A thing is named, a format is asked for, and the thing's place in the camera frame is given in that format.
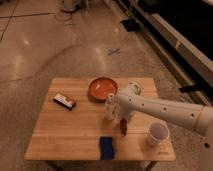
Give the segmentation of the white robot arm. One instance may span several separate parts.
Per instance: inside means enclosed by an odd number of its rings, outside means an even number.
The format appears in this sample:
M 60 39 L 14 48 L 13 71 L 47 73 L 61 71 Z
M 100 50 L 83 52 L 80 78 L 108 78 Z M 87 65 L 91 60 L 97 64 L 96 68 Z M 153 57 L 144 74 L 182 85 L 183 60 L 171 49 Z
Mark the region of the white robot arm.
M 116 93 L 115 100 L 123 118 L 128 117 L 132 111 L 138 111 L 194 131 L 201 136 L 207 137 L 213 133 L 212 106 L 147 98 L 138 95 L 139 91 L 140 86 L 136 82 L 131 82 Z

